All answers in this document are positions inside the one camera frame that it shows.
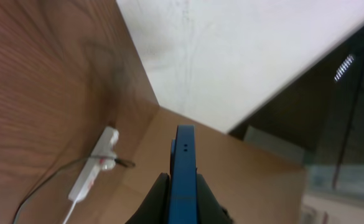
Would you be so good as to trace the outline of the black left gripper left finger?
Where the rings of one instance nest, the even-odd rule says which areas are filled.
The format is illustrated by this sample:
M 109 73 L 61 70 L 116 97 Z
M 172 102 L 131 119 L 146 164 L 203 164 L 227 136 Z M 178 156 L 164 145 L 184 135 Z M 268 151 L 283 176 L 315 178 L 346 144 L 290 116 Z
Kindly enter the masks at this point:
M 160 173 L 142 204 L 126 224 L 163 224 L 167 218 L 170 177 Z

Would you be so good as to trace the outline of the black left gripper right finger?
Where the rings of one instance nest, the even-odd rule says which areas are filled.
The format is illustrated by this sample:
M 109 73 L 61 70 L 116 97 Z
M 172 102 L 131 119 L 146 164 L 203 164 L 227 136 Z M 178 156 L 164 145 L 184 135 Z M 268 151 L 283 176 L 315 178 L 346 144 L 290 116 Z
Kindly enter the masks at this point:
M 233 223 L 228 211 L 218 203 L 201 174 L 197 174 L 197 203 L 199 224 Z

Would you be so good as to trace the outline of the blue Galaxy smartphone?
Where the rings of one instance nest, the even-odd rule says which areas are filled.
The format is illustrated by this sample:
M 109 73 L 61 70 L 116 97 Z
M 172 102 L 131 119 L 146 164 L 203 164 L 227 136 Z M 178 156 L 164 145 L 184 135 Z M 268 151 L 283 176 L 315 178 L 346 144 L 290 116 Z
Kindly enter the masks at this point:
M 179 125 L 171 143 L 168 224 L 198 222 L 195 128 Z

